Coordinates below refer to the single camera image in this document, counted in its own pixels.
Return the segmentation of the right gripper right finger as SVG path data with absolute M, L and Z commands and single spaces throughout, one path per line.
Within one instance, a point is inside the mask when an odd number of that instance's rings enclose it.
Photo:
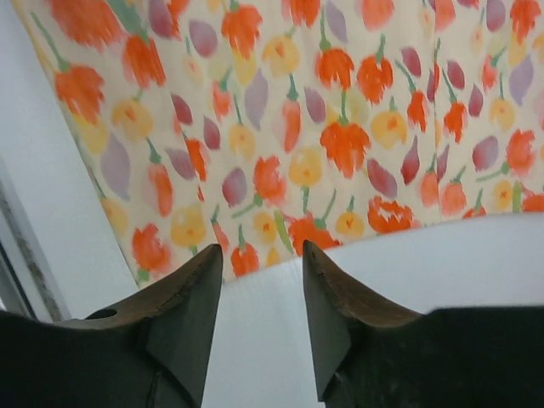
M 540 407 L 543 309 L 401 306 L 303 244 L 318 400 L 328 407 Z

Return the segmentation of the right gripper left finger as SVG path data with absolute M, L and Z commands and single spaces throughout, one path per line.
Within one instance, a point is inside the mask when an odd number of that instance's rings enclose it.
M 2 313 L 2 406 L 200 406 L 222 269 L 221 247 L 212 244 L 82 320 Z

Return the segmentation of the floral orange skirt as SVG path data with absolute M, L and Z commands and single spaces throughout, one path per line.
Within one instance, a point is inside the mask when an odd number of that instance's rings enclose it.
M 543 208 L 540 1 L 17 1 L 139 286 Z

